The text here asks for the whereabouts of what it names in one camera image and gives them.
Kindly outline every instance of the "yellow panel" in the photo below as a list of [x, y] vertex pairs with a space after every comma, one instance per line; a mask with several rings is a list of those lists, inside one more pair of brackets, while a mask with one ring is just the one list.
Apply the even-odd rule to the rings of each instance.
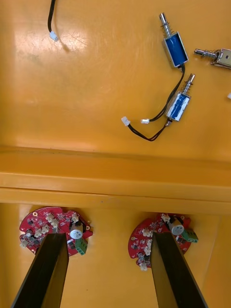
[[[230, 71], [193, 55], [230, 47], [230, 2], [57, 0], [57, 43], [49, 8], [47, 0], [2, 4], [2, 144], [231, 161]], [[161, 44], [162, 11], [189, 55], [186, 77], [196, 78], [182, 120], [151, 143], [120, 119], [149, 136], [165, 121], [139, 123], [159, 112], [180, 79]]]
[[231, 217], [222, 218], [202, 289], [209, 307], [230, 307]]
[[[1, 276], [5, 289], [0, 289], [0, 295], [7, 294], [0, 296], [6, 297], [6, 304], [2, 304], [2, 308], [9, 307], [14, 300], [34, 257], [28, 249], [19, 246], [19, 224], [35, 208], [23, 204], [0, 205], [0, 255], [4, 259], [1, 266], [5, 272]], [[86, 308], [157, 308], [151, 270], [141, 272], [128, 255], [128, 240], [132, 231], [154, 213], [87, 208], [80, 213], [91, 221], [94, 235], [89, 238], [85, 256], [70, 258], [61, 307], [80, 301]], [[202, 287], [219, 217], [196, 215], [192, 216], [192, 220], [199, 243], [192, 244], [185, 256], [198, 285]]]

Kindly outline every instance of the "black cable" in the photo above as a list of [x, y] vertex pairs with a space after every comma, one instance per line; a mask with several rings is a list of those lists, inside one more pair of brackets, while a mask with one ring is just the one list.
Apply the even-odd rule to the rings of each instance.
[[55, 0], [51, 0], [51, 7], [50, 7], [50, 12], [49, 12], [48, 21], [47, 21], [47, 26], [48, 26], [49, 32], [52, 31], [51, 22], [52, 22], [52, 17], [53, 17], [53, 13], [54, 13], [54, 6], [55, 6]]
[[137, 131], [131, 124], [128, 125], [128, 128], [137, 136], [147, 140], [147, 141], [155, 141], [159, 135], [162, 133], [162, 131], [172, 122], [172, 120], [167, 119], [166, 123], [164, 126], [151, 138], [147, 138], [145, 135], [141, 134], [139, 131]]
[[[162, 117], [165, 114], [165, 111], [167, 110], [168, 104], [170, 103], [171, 99], [173, 98], [173, 96], [176, 94], [176, 91], [178, 90], [183, 78], [184, 78], [184, 74], [185, 74], [185, 65], [181, 64], [181, 69], [182, 69], [182, 76], [179, 80], [179, 82], [177, 83], [177, 85], [174, 87], [174, 89], [172, 90], [172, 92], [170, 93], [167, 102], [165, 104], [165, 106], [163, 107], [163, 109], [158, 113], [158, 115], [156, 115], [154, 118], [150, 119], [149, 122], [153, 122], [158, 120], [160, 117]], [[137, 136], [147, 140], [147, 141], [155, 141], [160, 134], [163, 132], [163, 130], [172, 122], [171, 119], [167, 119], [165, 125], [161, 128], [161, 130], [159, 130], [154, 136], [152, 136], [151, 138], [147, 138], [145, 135], [141, 134], [139, 131], [137, 131], [131, 124], [128, 125], [128, 128]]]

